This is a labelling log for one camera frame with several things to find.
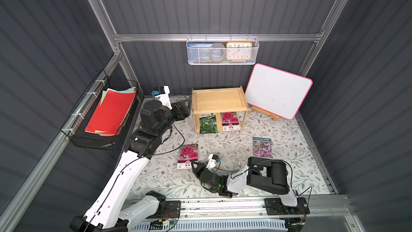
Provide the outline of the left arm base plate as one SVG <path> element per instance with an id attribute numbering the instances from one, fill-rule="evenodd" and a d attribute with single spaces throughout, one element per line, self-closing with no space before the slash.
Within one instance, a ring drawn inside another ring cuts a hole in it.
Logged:
<path id="1" fill-rule="evenodd" d="M 180 217 L 181 211 L 181 201 L 178 200 L 165 200 L 159 203 L 158 209 L 152 218 L 166 219 L 172 218 L 177 219 Z"/>

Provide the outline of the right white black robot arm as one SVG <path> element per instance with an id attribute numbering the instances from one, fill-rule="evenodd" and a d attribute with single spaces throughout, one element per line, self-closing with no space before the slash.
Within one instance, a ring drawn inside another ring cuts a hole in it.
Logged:
<path id="1" fill-rule="evenodd" d="M 246 166 L 230 175 L 213 172 L 210 163 L 192 162 L 192 171 L 204 189 L 232 198 L 247 186 L 280 196 L 286 207 L 297 207 L 298 196 L 288 180 L 288 163 L 283 160 L 249 157 Z"/>

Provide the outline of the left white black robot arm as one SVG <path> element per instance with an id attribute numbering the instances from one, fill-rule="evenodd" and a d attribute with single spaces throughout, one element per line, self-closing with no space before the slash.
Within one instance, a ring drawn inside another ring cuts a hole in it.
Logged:
<path id="1" fill-rule="evenodd" d="M 140 110 L 141 122 L 128 139 L 119 163 L 98 199 L 84 215 L 75 216 L 70 223 L 73 232 L 127 232 L 144 219 L 162 216 L 166 197 L 150 191 L 133 206 L 122 206 L 135 180 L 165 142 L 163 135 L 173 131 L 176 121 L 191 114 L 188 99 L 165 106 L 159 100 L 150 100 Z"/>

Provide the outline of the wooden two-tier shelf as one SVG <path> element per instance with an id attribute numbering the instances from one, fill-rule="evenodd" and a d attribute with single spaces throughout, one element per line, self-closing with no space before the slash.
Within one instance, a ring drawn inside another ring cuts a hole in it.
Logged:
<path id="1" fill-rule="evenodd" d="M 210 113 L 216 114 L 217 128 L 219 132 L 222 132 L 221 113 L 225 112 L 244 112 L 240 125 L 240 130 L 242 131 L 248 114 L 248 103 L 242 86 L 237 88 L 192 90 L 192 114 L 196 134 L 200 133 L 200 115 Z"/>

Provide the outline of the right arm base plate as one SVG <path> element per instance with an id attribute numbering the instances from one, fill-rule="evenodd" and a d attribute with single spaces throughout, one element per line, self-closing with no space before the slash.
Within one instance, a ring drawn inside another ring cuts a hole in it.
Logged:
<path id="1" fill-rule="evenodd" d="M 265 209 L 268 215 L 308 215 L 310 214 L 309 205 L 304 197 L 298 197 L 296 207 L 285 206 L 280 198 L 264 199 Z"/>

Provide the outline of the purple flower seed bag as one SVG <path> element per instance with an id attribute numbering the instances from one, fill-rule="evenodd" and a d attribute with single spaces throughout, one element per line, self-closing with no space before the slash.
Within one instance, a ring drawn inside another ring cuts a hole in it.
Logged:
<path id="1" fill-rule="evenodd" d="M 253 137 L 253 156 L 271 159 L 272 140 L 269 138 Z"/>

